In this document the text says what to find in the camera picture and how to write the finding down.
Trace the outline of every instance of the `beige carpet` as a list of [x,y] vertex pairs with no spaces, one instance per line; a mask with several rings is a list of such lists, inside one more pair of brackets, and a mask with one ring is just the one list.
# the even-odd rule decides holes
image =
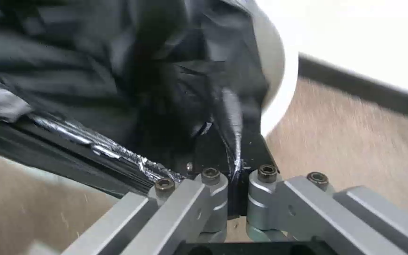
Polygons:
[[[293,102],[267,139],[284,178],[327,174],[337,189],[366,185],[408,210],[408,117],[300,79]],[[101,192],[0,159],[0,255],[33,242],[62,251],[115,202]],[[243,220],[228,240],[246,240]]]

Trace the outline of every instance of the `black fabric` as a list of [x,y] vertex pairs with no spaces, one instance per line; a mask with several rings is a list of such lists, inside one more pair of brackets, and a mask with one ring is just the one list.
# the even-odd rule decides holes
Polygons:
[[0,0],[0,87],[172,169],[209,123],[237,163],[268,89],[224,0]]

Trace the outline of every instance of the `dark baseboard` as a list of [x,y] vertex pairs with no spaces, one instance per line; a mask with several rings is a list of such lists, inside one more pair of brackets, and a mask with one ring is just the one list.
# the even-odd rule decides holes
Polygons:
[[305,57],[299,58],[298,75],[358,96],[363,100],[408,115],[408,94],[344,73]]

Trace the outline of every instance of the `white wall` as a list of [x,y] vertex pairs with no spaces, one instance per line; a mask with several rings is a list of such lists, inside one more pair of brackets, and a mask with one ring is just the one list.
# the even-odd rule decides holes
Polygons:
[[258,0],[301,54],[408,92],[408,0]]

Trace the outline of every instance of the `bolt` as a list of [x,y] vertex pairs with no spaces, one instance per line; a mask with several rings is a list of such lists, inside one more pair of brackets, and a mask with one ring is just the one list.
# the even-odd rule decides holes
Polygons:
[[192,173],[193,172],[193,163],[188,162],[187,163],[187,173]]
[[328,177],[320,172],[311,172],[306,176],[306,179],[311,181],[319,189],[325,191],[328,186]]
[[169,197],[175,190],[175,183],[171,178],[161,178],[155,182],[155,193],[158,197]]
[[206,168],[201,174],[201,180],[209,186],[217,185],[220,183],[220,171],[215,168]]
[[272,165],[262,165],[257,170],[257,179],[263,183],[272,183],[277,180],[277,168]]

